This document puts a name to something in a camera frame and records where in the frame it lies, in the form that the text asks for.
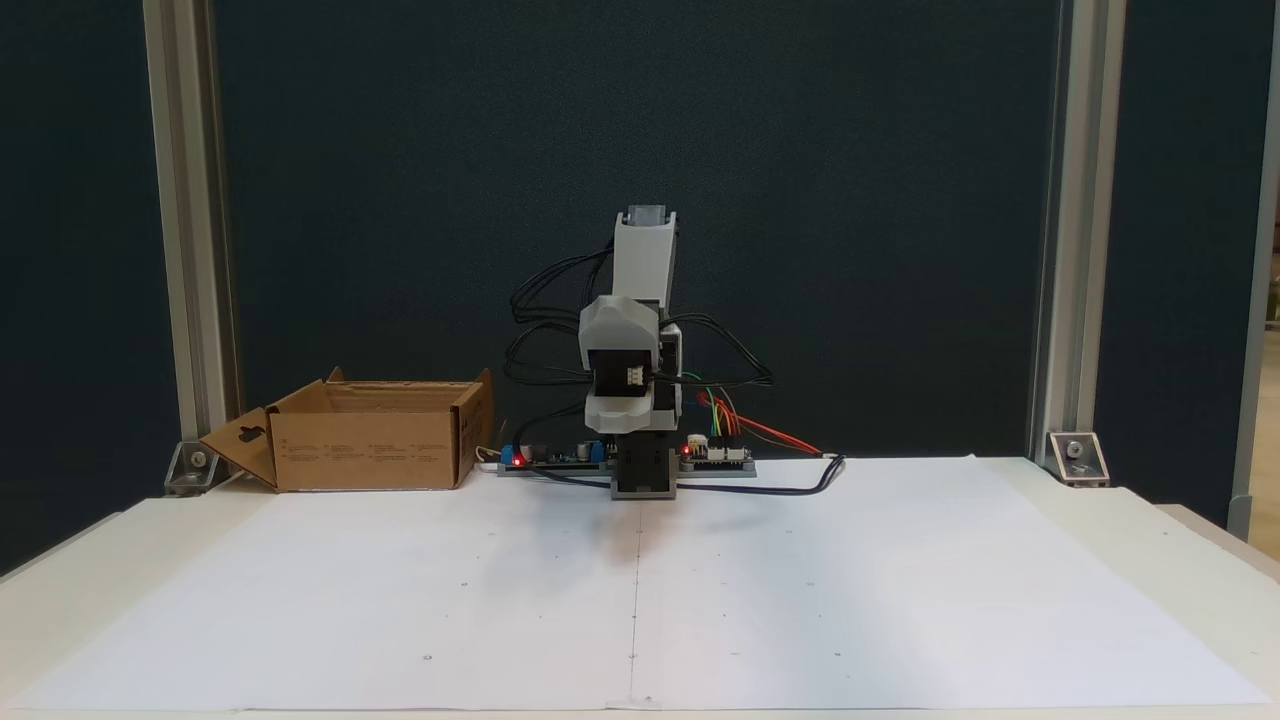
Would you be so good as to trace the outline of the small grey moving gripper jaw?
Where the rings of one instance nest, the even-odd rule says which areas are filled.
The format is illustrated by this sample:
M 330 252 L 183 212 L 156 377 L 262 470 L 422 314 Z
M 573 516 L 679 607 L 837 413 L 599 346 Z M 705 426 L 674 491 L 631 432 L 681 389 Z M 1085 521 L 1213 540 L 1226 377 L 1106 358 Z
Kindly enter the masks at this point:
M 584 402 L 584 420 L 596 433 L 634 433 L 652 423 L 653 396 L 596 396 Z

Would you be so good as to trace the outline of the wide grey fixed gripper jaw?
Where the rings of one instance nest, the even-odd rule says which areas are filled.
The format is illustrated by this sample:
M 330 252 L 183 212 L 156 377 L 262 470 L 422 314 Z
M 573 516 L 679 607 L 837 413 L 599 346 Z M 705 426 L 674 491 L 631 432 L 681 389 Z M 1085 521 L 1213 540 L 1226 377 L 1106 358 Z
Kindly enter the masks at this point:
M 660 315 L 625 296 L 602 295 L 579 316 L 579 348 L 591 351 L 649 351 L 659 348 Z

